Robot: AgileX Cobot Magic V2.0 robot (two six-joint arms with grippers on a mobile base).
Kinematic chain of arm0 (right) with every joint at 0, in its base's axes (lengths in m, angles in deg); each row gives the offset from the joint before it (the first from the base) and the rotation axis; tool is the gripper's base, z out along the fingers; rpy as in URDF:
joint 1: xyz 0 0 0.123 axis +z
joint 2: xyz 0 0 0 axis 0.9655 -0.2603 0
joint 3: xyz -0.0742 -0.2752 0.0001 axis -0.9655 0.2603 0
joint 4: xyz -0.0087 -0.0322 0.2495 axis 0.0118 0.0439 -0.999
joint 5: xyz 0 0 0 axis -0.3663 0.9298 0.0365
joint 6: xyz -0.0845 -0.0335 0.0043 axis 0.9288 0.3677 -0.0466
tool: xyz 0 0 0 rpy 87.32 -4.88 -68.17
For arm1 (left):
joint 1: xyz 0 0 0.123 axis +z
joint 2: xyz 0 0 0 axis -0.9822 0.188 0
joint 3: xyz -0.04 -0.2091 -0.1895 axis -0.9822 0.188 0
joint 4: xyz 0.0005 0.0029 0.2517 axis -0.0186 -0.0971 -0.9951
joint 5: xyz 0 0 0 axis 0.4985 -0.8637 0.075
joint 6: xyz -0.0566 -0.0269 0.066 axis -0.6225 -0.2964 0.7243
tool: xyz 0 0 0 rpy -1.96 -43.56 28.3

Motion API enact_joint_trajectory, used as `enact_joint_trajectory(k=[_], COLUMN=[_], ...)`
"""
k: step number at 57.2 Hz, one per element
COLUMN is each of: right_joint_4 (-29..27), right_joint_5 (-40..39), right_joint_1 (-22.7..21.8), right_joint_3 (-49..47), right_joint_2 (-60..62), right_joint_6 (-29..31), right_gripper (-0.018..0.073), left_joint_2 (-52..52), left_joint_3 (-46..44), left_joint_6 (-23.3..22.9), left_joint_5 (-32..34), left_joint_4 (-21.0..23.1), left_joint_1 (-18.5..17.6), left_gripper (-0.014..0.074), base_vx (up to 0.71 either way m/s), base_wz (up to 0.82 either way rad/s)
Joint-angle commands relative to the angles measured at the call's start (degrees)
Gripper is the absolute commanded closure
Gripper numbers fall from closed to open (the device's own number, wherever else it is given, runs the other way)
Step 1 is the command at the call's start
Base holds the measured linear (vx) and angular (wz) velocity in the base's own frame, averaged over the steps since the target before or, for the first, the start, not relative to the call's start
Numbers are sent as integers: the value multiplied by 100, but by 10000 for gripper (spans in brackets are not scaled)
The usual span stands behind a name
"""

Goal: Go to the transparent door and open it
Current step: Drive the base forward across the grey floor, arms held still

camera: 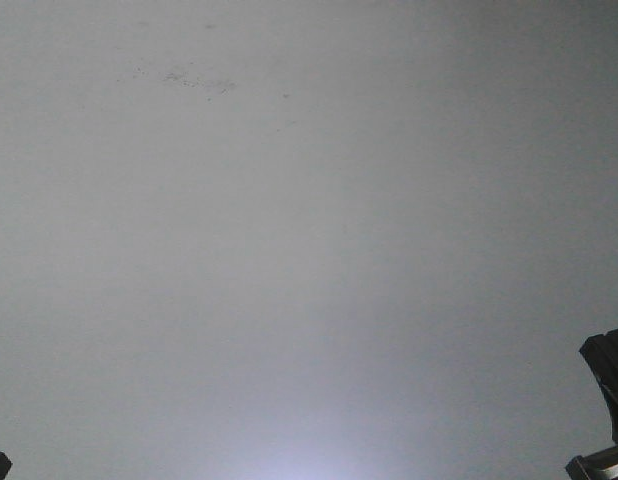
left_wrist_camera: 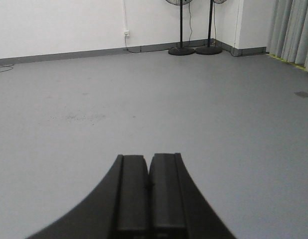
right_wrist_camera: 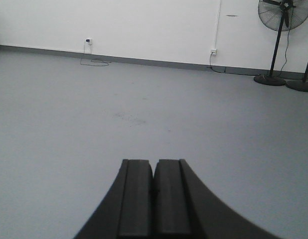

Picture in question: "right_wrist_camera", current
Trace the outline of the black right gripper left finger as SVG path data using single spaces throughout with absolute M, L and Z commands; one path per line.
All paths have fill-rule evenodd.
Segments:
M 147 160 L 122 161 L 110 189 L 77 239 L 146 239 L 151 235 L 152 169 Z

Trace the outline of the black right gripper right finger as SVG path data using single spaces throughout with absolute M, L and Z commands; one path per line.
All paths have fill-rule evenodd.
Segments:
M 275 239 L 220 200 L 184 159 L 161 159 L 154 173 L 154 238 Z

